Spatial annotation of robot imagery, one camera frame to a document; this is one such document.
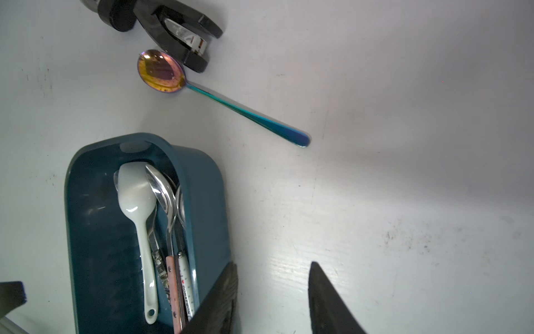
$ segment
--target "wooden handle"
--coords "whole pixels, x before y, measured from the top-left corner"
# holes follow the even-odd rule
[[[166,257],[167,274],[169,276],[169,292],[170,292],[170,308],[172,310],[172,326],[174,328],[174,334],[180,334],[185,323],[182,323],[182,317],[180,316],[181,305],[178,297],[178,280],[176,280],[176,265],[174,257]]]

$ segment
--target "patterned handle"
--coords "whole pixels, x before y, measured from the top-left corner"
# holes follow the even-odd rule
[[[170,291],[170,308],[172,310],[172,326],[174,328],[174,334],[180,334],[185,323],[182,322],[182,317],[180,312],[182,307],[180,307],[179,297],[178,297],[178,281],[176,280],[176,266],[174,262],[174,257],[166,257],[167,262],[167,273],[169,275],[169,291]]]
[[[167,300],[170,303],[170,291],[169,291],[169,275],[167,274],[167,268],[165,267],[165,262],[163,262],[163,255],[160,250],[152,252],[152,259],[154,260],[154,265],[156,266],[156,271],[160,277],[161,284],[163,284],[163,289],[167,295]]]

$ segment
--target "stain on surface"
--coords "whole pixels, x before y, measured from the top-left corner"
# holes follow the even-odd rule
[[[515,220],[514,220],[512,217],[510,217],[510,216],[502,215],[502,216],[500,217],[500,219],[501,219],[503,222],[507,223],[508,225],[513,225],[513,224],[515,224]]]

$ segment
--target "spoon handle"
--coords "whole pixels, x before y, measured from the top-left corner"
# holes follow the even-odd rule
[[[169,289],[170,289],[170,308],[172,310],[172,327],[174,334],[179,334],[185,327],[185,312],[183,310],[184,304],[181,302],[180,292],[182,290],[181,282],[178,280],[179,273],[177,272],[177,258],[170,255],[166,257],[167,272],[169,273]]]
[[[143,293],[145,299],[145,320],[151,325],[158,318],[158,291],[156,289],[156,275],[152,263],[152,252],[148,244],[148,234],[144,224],[136,224],[137,240],[141,253],[141,267],[143,269]]]
[[[279,135],[280,137],[292,142],[293,144],[296,144],[300,147],[307,147],[310,145],[310,137],[305,134],[304,132],[301,132],[297,129],[294,129],[290,126],[283,125],[281,123],[278,123],[276,121],[270,120],[266,117],[260,116],[258,114],[253,113],[252,111],[246,110],[244,108],[238,107],[228,101],[225,101],[221,99],[220,97],[217,97],[209,92],[206,92],[205,90],[196,87],[192,85],[190,82],[186,83],[187,87],[190,89],[199,92],[203,95],[206,95],[207,97],[219,102],[220,104],[230,108],[231,110],[234,110],[238,114],[245,116],[249,120],[258,123],[262,127],[266,128],[267,130],[270,130],[274,132],[275,134]]]

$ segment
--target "white handle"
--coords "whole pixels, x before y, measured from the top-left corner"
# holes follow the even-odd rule
[[[158,290],[156,288],[156,275],[152,264],[152,252],[148,244],[145,222],[135,224],[137,228],[137,240],[141,252],[141,267],[143,269],[143,288],[145,297],[145,319],[151,325],[158,318]]]
[[[178,254],[178,263],[180,265],[180,279],[182,280],[182,290],[184,291],[185,310],[187,311],[187,320],[191,320],[195,314],[193,304],[193,287],[191,287],[191,272],[189,271],[189,261],[184,253]]]

